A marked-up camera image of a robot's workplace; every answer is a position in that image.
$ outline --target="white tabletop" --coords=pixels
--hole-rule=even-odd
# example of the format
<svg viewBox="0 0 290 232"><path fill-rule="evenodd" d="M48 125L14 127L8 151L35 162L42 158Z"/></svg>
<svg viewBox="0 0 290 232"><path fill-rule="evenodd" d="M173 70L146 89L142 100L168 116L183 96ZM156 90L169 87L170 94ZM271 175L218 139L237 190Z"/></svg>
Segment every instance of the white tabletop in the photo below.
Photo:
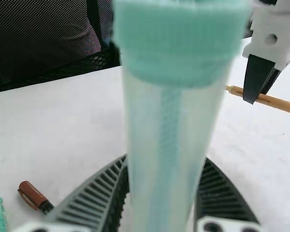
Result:
<svg viewBox="0 0 290 232"><path fill-rule="evenodd" d="M239 55L229 85L243 86L246 63ZM20 182L30 181L57 205L125 153L120 70L0 93L0 188L11 229L44 217L19 197ZM269 95L290 101L290 65ZM290 232L289 113L226 92L208 156L264 227Z"/></svg>

